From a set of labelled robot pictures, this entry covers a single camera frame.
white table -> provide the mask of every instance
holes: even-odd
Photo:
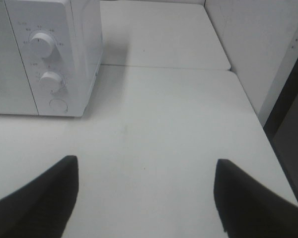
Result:
[[[102,66],[81,119],[0,116],[0,198],[68,154],[79,193],[65,238],[220,238],[213,185],[227,158],[298,206],[227,71]]]
[[[101,1],[103,64],[230,69],[203,6]]]

timer knob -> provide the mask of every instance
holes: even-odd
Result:
[[[44,32],[38,32],[30,39],[30,48],[38,57],[47,58],[51,55],[54,47],[53,38]]]
[[[64,86],[64,81],[59,74],[47,71],[42,75],[40,85],[44,90],[56,93]]]

microwave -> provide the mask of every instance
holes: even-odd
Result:
[[[102,54],[99,0],[0,0],[0,114],[82,116]]]

